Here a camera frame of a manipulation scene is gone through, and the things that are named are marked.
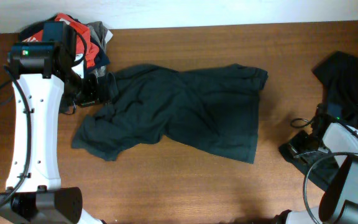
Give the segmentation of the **dark teal t-shirt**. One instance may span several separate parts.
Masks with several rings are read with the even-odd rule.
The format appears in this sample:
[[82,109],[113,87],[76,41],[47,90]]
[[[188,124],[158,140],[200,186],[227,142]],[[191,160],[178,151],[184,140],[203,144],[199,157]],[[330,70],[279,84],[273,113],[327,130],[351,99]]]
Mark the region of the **dark teal t-shirt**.
[[136,65],[109,73],[111,101],[86,116],[72,147],[106,161],[163,136],[204,152],[253,163],[265,70],[239,64],[179,72]]

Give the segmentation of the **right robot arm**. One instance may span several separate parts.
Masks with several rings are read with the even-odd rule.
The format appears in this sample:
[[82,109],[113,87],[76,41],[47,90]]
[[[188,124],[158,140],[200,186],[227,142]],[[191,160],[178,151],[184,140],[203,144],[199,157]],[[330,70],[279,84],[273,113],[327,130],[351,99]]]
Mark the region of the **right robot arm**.
[[358,106],[320,104],[300,132],[279,151],[304,174],[305,210],[289,211],[285,223],[358,223]]

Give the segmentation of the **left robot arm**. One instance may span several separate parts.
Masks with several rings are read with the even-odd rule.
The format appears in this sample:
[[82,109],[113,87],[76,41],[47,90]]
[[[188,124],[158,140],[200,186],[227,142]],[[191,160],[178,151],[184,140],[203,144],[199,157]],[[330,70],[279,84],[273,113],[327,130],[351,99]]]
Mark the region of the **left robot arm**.
[[109,101],[108,76],[88,75],[76,56],[81,35],[64,22],[44,24],[39,42],[12,46],[4,70],[14,90],[14,153],[0,217],[11,223],[97,223],[78,187],[63,188],[57,162],[59,114]]

